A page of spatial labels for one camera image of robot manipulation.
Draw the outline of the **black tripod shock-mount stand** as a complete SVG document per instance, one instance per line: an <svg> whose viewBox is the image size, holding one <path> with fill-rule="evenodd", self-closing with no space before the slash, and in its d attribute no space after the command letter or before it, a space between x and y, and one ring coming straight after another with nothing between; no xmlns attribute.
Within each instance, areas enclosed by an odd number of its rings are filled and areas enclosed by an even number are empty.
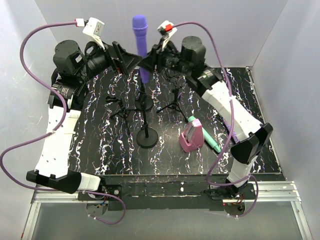
<svg viewBox="0 0 320 240"><path fill-rule="evenodd" d="M182 85L178 85L178 80L182 77L182 74L177 72L176 70L170 70L168 68L164 68L161 70L161 76L164 80L167 82L173 84L173 89L171 90L171 93L173 93L174 99L169 104L165 105L164 107L158 109L156 111L157 114L162 112L165 109L171 109L173 111L179 112L182 114L184 121L187 123L188 119L184 112L182 111L180 107L180 89L183 87Z"/></svg>

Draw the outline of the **black round-base desk stand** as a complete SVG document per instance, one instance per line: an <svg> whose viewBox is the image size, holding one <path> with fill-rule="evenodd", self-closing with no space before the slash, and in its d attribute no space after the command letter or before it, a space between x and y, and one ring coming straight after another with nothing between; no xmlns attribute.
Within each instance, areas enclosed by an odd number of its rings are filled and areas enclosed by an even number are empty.
<svg viewBox="0 0 320 240"><path fill-rule="evenodd" d="M150 95L146 93L145 85L141 82L138 94L135 97L134 106L137 111L142 111L142 102L145 104L145 111L149 112L154 106L154 102Z"/></svg>

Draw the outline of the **black clamp arm green mic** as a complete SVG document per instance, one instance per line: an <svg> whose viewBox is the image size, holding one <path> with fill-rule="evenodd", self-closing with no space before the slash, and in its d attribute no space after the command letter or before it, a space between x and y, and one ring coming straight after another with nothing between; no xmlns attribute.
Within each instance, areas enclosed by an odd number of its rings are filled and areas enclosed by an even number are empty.
<svg viewBox="0 0 320 240"><path fill-rule="evenodd" d="M130 135L131 132L130 132L129 123L128 123L128 116L130 115L131 112L137 112L138 110L136 108L126 108L121 97L106 96L105 102L118 104L119 110L117 112L111 114L110 118L113 119L115 116L122 118L125 122L126 133L128 135Z"/></svg>

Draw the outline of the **black clamp arm purple mic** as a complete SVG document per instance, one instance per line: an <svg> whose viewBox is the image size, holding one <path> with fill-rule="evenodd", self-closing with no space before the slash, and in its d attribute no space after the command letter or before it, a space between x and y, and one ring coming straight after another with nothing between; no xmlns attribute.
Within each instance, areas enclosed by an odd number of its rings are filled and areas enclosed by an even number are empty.
<svg viewBox="0 0 320 240"><path fill-rule="evenodd" d="M144 92L140 93L139 103L143 115L143 124L141 125L141 129L138 131L136 135L136 142L137 144L144 149L153 148L159 139L158 133L155 129L149 128L147 122L147 115L146 115L146 103L147 95Z"/></svg>

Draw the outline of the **green microphone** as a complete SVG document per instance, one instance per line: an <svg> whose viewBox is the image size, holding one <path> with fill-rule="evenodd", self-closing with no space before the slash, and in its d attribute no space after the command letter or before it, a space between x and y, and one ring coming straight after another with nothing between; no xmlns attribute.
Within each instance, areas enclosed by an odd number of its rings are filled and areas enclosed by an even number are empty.
<svg viewBox="0 0 320 240"><path fill-rule="evenodd" d="M193 121L194 119L196 119L194 116L191 116L188 118L188 122ZM215 140L213 140L213 138L206 132L206 130L202 127L203 130L203 136L204 136L204 140L217 152L220 153L221 149L219 147L219 145L216 143Z"/></svg>

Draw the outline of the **glitter purple microphone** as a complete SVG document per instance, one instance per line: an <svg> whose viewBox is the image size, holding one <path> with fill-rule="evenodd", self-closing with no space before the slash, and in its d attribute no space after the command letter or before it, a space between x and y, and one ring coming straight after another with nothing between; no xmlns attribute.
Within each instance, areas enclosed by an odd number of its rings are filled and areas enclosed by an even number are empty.
<svg viewBox="0 0 320 240"><path fill-rule="evenodd" d="M229 131L229 133L231 133L231 125L224 118L222 120L223 120L225 127ZM236 144L239 142L239 139L234 131L232 132L232 139Z"/></svg>

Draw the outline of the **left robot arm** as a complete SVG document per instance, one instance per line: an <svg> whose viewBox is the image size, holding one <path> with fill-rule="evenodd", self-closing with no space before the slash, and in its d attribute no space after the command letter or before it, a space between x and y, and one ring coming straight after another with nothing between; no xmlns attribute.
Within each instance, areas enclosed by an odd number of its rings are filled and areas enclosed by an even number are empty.
<svg viewBox="0 0 320 240"><path fill-rule="evenodd" d="M73 194L89 191L95 200L106 196L106 187L99 176L69 170L68 155L76 123L89 92L88 82L108 68L117 74L130 73L142 57L127 52L114 41L86 45L91 52L82 52L74 40L64 40L54 48L53 63L56 68L51 76L48 98L48 137L45 138L41 156L26 180L37 185Z"/></svg>

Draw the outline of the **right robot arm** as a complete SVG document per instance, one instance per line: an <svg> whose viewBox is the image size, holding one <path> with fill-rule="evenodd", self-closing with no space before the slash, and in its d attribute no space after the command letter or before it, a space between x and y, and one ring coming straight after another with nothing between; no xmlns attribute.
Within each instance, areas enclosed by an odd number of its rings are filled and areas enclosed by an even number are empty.
<svg viewBox="0 0 320 240"><path fill-rule="evenodd" d="M162 69L177 71L185 76L187 85L233 128L238 143L230 149L233 163L223 188L232 199L245 192L251 168L273 132L270 123L262 123L253 117L232 95L227 78L205 63L206 48L197 36L182 40L181 50L171 42L162 40L155 44L140 67L153 72Z"/></svg>

